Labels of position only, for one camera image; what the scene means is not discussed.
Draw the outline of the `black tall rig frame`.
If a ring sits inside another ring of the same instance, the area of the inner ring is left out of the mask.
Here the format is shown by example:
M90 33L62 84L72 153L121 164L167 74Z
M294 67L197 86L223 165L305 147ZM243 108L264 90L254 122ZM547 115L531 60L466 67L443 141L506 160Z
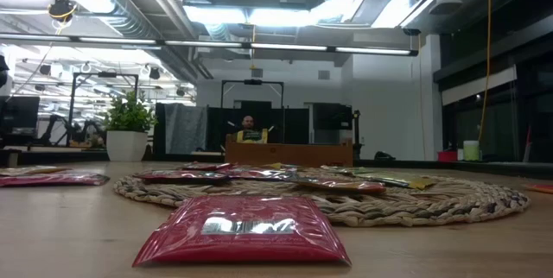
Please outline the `black tall rig frame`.
M91 96L77 96L77 89L80 88L83 84L88 84L91 87L94 87L97 85L97 82L89 83L88 80L91 77L97 77L99 79L116 79L117 77L121 78L133 78L134 83L130 84L130 87L134 89L134 93L138 93L138 84L139 84L139 76L137 74L128 74L128 73L117 73L117 72L108 72L108 71L101 71L101 72L76 72L73 73L73 80L71 84L71 94L70 94L70 100L69 100L69 111L68 111L68 129L66 134L66 146L69 147L71 144L71 141L73 140L73 112L74 112L74 105L76 99L83 99L84 101L111 101L112 96L110 97L91 97Z

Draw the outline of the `long red tea packet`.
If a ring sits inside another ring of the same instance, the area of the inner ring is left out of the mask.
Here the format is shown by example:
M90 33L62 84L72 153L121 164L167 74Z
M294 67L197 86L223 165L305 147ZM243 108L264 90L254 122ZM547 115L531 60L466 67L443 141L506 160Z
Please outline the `long red tea packet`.
M33 174L0 177L0 187L15 186L102 186L110 180L102 174Z

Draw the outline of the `tan gold tea packet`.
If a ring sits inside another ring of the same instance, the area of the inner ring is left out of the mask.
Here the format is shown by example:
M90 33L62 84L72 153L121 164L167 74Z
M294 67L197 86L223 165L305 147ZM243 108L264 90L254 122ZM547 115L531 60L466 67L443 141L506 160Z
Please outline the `tan gold tea packet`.
M33 166L33 167L12 167L0 168L0 177L14 177L34 174L51 174L66 171L67 167Z

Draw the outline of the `long ceiling light bar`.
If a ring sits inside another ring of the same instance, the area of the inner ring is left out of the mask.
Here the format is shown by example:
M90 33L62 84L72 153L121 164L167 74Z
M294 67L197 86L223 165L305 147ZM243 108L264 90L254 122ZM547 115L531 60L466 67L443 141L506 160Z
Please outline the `long ceiling light bar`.
M302 45L302 44L284 44L284 43L266 43L252 41L174 41L160 39L133 39L133 38L113 38L113 37L94 37L94 36L76 36L76 35L37 35L37 34L16 34L0 33L2 41L33 41L33 42L58 42L58 43L83 43L83 44L102 44L102 45L120 45L131 47L206 47L206 48L224 48L224 49L248 49L248 50L281 50L281 51L301 51L332 54L368 54L368 55L390 55L390 56L417 56L417 49L401 49L391 47L345 47L345 46L322 46L322 45Z

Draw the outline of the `brown wooden box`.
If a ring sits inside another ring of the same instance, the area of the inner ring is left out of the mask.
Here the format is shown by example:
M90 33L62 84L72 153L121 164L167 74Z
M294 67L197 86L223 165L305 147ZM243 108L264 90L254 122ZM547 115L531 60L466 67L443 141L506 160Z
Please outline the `brown wooden box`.
M353 165L353 145L348 140L340 145L241 143L226 137L225 162L261 166L284 163L302 167Z

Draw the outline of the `red silver foil tea packet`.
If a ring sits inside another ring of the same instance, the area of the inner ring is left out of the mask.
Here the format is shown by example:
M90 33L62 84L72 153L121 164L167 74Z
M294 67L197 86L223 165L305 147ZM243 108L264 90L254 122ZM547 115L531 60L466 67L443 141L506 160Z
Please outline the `red silver foil tea packet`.
M296 176L296 168L232 167L220 171L231 179L237 180L291 180Z

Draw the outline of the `white plant pot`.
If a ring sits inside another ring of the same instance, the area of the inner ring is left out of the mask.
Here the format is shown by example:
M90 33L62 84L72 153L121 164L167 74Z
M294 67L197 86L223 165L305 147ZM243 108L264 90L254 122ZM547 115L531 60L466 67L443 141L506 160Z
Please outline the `white plant pot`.
M145 132L108 130L106 151L110 161L140 161L146 150Z

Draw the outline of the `red orange foil tea packet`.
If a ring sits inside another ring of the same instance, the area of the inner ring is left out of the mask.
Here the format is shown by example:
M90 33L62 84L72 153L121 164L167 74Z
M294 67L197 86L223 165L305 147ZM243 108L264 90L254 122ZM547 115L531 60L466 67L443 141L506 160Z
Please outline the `red orange foil tea packet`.
M309 186L313 188L337 192L381 194L386 191L386 187L384 184L370 181L302 178L295 180L295 183L301 186Z

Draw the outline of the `green potted plant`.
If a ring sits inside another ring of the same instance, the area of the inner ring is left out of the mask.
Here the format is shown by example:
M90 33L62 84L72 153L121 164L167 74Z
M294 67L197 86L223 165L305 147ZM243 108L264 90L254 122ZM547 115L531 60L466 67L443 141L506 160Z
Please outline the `green potted plant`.
M143 92L130 91L112 98L105 114L107 130L146 133L156 124L155 111L146 104Z

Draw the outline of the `pale green cup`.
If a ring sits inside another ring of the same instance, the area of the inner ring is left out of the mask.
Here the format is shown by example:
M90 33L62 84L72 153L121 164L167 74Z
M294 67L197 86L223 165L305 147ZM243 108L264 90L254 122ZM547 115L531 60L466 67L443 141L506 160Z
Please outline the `pale green cup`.
M463 160L480 160L480 142L477 140L466 140L463 142Z

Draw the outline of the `black metal frame stand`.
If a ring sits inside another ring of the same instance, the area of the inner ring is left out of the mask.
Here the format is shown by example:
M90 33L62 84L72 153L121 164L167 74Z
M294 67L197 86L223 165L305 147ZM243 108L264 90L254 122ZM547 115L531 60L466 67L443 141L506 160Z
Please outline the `black metal frame stand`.
M243 85L280 85L281 91L279 93L280 95L280 104L281 104L281 110L282 110L282 131L280 136L280 143L285 144L285 131L286 131L286 123L285 123L285 106L284 106L284 87L285 84L282 81L263 81L261 79L243 79L243 80L236 80L236 79L222 79L221 80L221 86L220 86L220 98L219 98L219 107L220 109L224 109L224 99L227 92L225 92L225 85L227 83L233 83L233 84L243 84Z

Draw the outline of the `dark red foil tea packet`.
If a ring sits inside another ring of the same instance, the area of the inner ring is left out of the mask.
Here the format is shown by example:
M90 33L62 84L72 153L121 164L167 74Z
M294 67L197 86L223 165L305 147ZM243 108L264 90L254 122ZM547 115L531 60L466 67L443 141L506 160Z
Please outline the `dark red foil tea packet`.
M134 174L134 177L141 179L148 184L211 184L218 185L226 183L230 177L211 171L199 170L155 170Z

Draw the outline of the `black desk monitor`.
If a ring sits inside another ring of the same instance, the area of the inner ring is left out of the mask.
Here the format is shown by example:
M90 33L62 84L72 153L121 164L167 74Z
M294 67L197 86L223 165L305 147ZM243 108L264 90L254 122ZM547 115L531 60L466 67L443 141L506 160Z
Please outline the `black desk monitor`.
M0 134L34 135L39 97L0 97Z

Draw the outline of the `person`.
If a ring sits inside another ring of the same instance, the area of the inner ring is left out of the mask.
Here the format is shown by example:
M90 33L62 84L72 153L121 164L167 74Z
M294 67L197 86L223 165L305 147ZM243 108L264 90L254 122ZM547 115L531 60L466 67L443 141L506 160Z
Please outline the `person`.
M238 143L261 143L266 144L269 138L267 129L255 129L252 116L245 116L242 120L242 129L235 134Z

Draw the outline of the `black wall monitor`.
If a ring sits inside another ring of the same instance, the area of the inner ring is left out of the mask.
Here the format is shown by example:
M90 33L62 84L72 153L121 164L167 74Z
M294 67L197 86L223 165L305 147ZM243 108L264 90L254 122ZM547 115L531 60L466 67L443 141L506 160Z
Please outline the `black wall monitor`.
M351 130L353 110L350 105L315 103L313 120L315 130Z

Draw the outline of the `round woven straw placemat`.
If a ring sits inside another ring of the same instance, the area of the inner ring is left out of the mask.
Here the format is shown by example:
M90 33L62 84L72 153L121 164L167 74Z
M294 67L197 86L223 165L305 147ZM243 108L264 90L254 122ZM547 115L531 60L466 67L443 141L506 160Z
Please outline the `round woven straw placemat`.
M300 186L297 179L313 175L317 179L339 180L340 175L309 168L296 173L268 168L268 177L231 179L226 183L148 183L135 175L115 181L115 193L131 200L169 207L183 205L199 196L295 196L312 199L331 223L350 227L384 224L403 226L476 223L525 211L531 204L523 193L506 186L434 177L423 189L389 187L383 193L330 192Z

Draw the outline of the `small red tea packet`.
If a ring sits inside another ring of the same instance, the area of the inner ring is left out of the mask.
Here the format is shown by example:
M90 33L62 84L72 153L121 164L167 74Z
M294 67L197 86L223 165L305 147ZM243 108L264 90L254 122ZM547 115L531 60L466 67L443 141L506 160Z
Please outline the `small red tea packet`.
M180 170L192 170L192 171L219 171L234 167L232 163L201 163L201 162L189 162L182 166L179 166Z

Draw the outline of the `black partition panel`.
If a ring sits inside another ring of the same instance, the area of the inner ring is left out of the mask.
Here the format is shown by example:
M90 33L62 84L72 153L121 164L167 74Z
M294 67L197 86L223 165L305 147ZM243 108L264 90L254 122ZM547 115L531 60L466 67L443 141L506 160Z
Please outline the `black partition panel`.
M227 135L235 136L245 128L246 116L252 118L255 133L267 130L268 143L308 143L308 109L273 108L269 101L240 101L232 108L207 109L205 150L221 151Z

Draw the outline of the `grey hanging cloth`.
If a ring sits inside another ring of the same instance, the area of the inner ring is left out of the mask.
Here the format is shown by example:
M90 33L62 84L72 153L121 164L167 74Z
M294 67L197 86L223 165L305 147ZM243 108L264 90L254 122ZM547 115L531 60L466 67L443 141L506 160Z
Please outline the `grey hanging cloth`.
M165 104L166 153L189 155L207 144L207 108Z

